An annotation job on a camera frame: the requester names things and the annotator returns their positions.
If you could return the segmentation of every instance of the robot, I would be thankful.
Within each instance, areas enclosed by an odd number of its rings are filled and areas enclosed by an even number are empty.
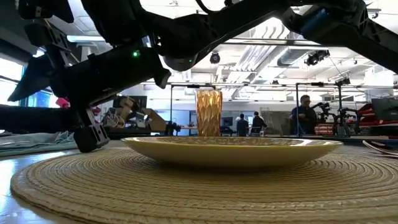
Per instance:
[[[70,113],[77,119],[73,131],[81,152],[93,151],[109,141],[102,125],[93,119],[92,106],[151,78],[165,88],[170,72],[162,67],[159,55],[170,68],[188,70],[220,43],[270,17],[279,18],[308,40],[345,46],[398,72],[398,35],[372,21],[362,0],[226,1],[220,11],[204,10],[207,15],[176,19],[147,12],[139,0],[81,2],[113,49],[69,66],[66,35],[45,24],[28,25],[25,31],[30,42],[45,47],[46,53],[29,61],[23,79],[9,97],[17,101],[50,86],[57,97],[68,98]],[[206,9],[200,0],[197,2]],[[302,16],[291,9],[303,5],[314,7]],[[57,16],[73,22],[67,0],[19,0],[18,11],[23,19]]]

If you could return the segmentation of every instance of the person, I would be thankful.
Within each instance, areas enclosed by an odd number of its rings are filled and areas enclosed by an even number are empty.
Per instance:
[[[236,133],[240,137],[246,137],[249,131],[249,122],[244,119],[244,114],[240,115],[241,119],[236,124]]]
[[[317,125],[317,114],[310,107],[311,99],[308,95],[303,95],[300,98],[301,105],[292,110],[289,118],[292,121],[291,124],[294,127],[293,132],[297,134],[299,129],[302,134],[315,134],[315,126]],[[297,110],[298,110],[298,121],[299,127],[297,127]]]
[[[257,111],[254,112],[253,125],[251,128],[252,133],[260,133],[262,127],[267,127],[264,120],[259,116]]]

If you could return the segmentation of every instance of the yellow plate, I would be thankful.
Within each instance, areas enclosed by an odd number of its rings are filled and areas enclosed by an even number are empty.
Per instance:
[[[290,166],[324,156],[341,142],[239,137],[138,137],[122,141],[158,161],[207,167]]]

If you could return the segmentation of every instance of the round placemat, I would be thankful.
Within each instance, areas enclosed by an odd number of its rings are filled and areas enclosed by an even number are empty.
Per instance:
[[[329,154],[277,170],[198,170],[120,148],[38,162],[11,189],[86,223],[397,223],[397,169],[396,160]]]

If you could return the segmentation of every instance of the white ceiling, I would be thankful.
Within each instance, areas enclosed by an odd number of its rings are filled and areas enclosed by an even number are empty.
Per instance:
[[[224,7],[223,0],[202,0],[205,6],[211,10],[219,10]],[[381,9],[378,18],[375,19],[376,22],[381,25],[387,27],[388,29],[398,33],[398,1],[396,0],[372,0],[366,1],[367,3],[372,3],[368,8],[372,9]],[[66,25],[64,22],[60,21],[57,18],[51,18],[50,22],[63,30],[68,35],[98,35],[98,32],[95,29],[93,21],[88,17],[87,13],[83,9],[80,0],[69,0],[71,5],[73,15],[75,16],[75,22],[72,25]],[[154,12],[156,14],[160,14],[162,16],[176,18],[181,16],[186,16],[189,14],[196,13],[196,11],[200,11],[199,6],[197,5],[195,0],[141,0],[141,4],[144,9],[150,12]],[[241,35],[241,37],[257,37],[257,38],[283,38],[289,31],[279,30],[275,31],[279,35],[275,36],[275,32],[273,34],[267,34],[268,31],[277,27],[280,29],[281,25],[275,23],[275,21],[267,21],[262,25],[257,26],[256,28],[245,32]],[[110,46],[107,44],[97,44],[99,52],[104,52],[108,50]],[[219,65],[234,65],[239,63],[239,61],[243,58],[245,51],[248,51],[250,47],[245,45],[220,45],[215,49],[215,51],[219,52],[221,61]],[[362,84],[364,79],[364,70],[371,68],[374,66],[368,59],[358,55],[357,53],[346,49],[346,48],[337,48],[330,47],[329,48],[331,57],[327,58],[325,61],[319,63],[314,67],[308,67],[304,64],[304,60],[307,57],[303,57],[299,59],[292,68],[288,69],[280,69],[277,70],[265,70],[264,73],[275,73],[272,76],[270,75],[258,75],[256,77],[260,82],[262,81],[263,76],[267,76],[268,81],[271,82],[273,80],[278,80],[280,84],[293,84],[297,82],[304,81],[321,81],[327,82],[330,79],[334,79],[339,75],[340,72],[344,74],[350,74],[351,82],[354,84]],[[218,69],[218,65],[212,65],[210,63],[210,56],[205,57],[201,62],[199,62],[195,67],[192,68],[192,81],[199,82],[200,80],[211,80],[216,77],[216,71]],[[248,77],[250,73],[247,72],[233,72],[234,78],[229,78],[227,82],[236,82],[236,80],[242,81]],[[178,81],[178,77],[173,77],[173,81]],[[230,96],[234,91],[233,90],[225,90],[228,92],[228,96]],[[275,92],[262,92],[253,94],[258,98],[258,94],[267,94],[267,95],[276,95]]]

